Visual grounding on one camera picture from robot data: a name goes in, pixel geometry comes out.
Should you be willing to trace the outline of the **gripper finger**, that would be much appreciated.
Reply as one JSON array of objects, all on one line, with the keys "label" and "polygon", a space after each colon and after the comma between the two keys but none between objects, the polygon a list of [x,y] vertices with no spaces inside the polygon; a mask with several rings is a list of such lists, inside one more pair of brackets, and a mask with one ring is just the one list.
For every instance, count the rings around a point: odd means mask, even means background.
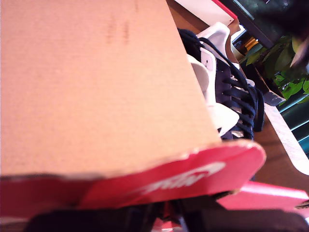
[{"label": "gripper finger", "polygon": [[133,205],[121,208],[116,232],[150,232],[164,212],[164,202]]},{"label": "gripper finger", "polygon": [[174,217],[184,232],[215,232],[212,214],[225,211],[226,208],[210,196],[173,200]]}]

